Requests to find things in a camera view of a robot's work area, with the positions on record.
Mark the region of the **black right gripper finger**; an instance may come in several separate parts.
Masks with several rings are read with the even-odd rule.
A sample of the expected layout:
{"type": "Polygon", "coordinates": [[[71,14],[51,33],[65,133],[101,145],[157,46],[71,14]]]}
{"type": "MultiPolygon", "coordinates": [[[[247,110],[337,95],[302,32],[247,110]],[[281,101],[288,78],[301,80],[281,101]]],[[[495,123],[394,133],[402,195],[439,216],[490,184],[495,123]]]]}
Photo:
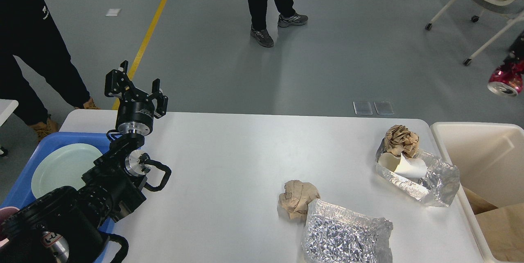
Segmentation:
{"type": "Polygon", "coordinates": [[[524,72],[524,32],[521,32],[509,47],[509,54],[504,59],[503,71],[524,72]]]}

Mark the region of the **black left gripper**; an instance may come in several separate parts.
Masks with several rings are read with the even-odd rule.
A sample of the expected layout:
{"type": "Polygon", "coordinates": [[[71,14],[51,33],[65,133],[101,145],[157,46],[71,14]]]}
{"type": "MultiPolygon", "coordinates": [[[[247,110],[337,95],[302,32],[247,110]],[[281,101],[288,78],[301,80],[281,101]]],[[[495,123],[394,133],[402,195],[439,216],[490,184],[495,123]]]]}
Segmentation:
{"type": "Polygon", "coordinates": [[[133,101],[142,97],[142,91],[127,76],[128,68],[129,62],[124,60],[118,69],[106,74],[104,95],[119,99],[115,129],[120,134],[147,136],[153,130],[154,117],[159,119],[166,114],[168,97],[160,88],[160,79],[156,79],[152,82],[151,94],[146,97],[146,101],[133,101]]]}

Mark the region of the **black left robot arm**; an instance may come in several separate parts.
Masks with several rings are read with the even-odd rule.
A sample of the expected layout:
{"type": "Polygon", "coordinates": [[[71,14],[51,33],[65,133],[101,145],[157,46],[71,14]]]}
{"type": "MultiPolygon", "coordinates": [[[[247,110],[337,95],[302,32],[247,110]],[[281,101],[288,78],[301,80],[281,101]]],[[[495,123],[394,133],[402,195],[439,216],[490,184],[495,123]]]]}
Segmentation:
{"type": "Polygon", "coordinates": [[[128,67],[125,60],[105,78],[105,95],[120,101],[115,128],[106,133],[109,150],[82,175],[82,188],[51,190],[2,223],[8,240],[1,248],[2,263],[93,263],[110,241],[120,245],[113,263],[127,256],[127,240],[100,227],[133,213],[146,200],[142,190],[162,190],[172,174],[142,150],[153,120],[165,115],[168,97],[159,79],[151,93],[135,87],[128,67]]]}

